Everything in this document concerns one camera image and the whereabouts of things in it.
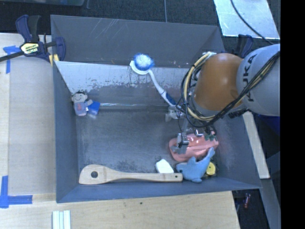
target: blue brush head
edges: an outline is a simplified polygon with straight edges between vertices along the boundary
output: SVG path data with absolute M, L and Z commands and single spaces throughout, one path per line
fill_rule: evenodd
M 134 66 L 133 70 L 140 74 L 146 74 L 150 68 L 154 67 L 154 61 L 147 54 L 137 53 L 133 57 Z

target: gray bin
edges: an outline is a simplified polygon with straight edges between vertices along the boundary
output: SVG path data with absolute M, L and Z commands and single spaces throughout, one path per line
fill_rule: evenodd
M 67 43 L 66 61 L 53 67 L 58 203 L 261 187 L 243 118 L 227 116 L 215 124 L 217 175 L 202 183 L 79 184 L 80 171 L 89 164 L 147 173 L 156 172 L 155 163 L 164 158 L 175 168 L 168 142 L 179 132 L 178 120 L 165 122 L 167 105 L 150 77 L 138 76 L 128 66 L 134 54 L 155 59 L 157 81 L 178 100 L 190 65 L 202 52 L 224 48 L 214 26 L 69 16 L 52 16 L 51 22 L 52 36 Z M 71 95 L 78 90 L 102 103 L 97 115 L 75 115 Z

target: wooden spoon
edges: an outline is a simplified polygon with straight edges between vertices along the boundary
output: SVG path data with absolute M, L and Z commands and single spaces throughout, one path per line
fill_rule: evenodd
M 80 184 L 103 184 L 120 179 L 135 179 L 156 182 L 181 182 L 181 173 L 131 173 L 121 172 L 100 165 L 88 165 L 80 174 Z

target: black wire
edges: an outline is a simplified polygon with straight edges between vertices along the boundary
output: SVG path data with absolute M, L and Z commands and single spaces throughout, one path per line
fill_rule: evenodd
M 244 18 L 241 16 L 241 14 L 238 12 L 237 8 L 235 7 L 234 3 L 233 3 L 233 0 L 230 0 L 231 1 L 231 4 L 235 10 L 235 12 L 237 13 L 238 17 L 255 33 L 257 34 L 258 36 L 260 36 L 264 41 L 266 41 L 267 43 L 273 45 L 273 43 L 271 41 L 269 41 L 268 39 L 266 39 L 264 36 L 262 36 L 259 32 L 257 32 L 251 25 L 249 25 L 245 20 Z

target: blue plush toy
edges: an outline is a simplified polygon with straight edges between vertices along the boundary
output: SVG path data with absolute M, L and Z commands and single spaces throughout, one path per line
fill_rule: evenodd
M 202 182 L 201 178 L 204 176 L 214 154 L 215 150 L 211 147 L 203 160 L 196 162 L 196 158 L 191 157 L 187 163 L 177 164 L 176 169 L 182 173 L 184 179 L 197 183 Z

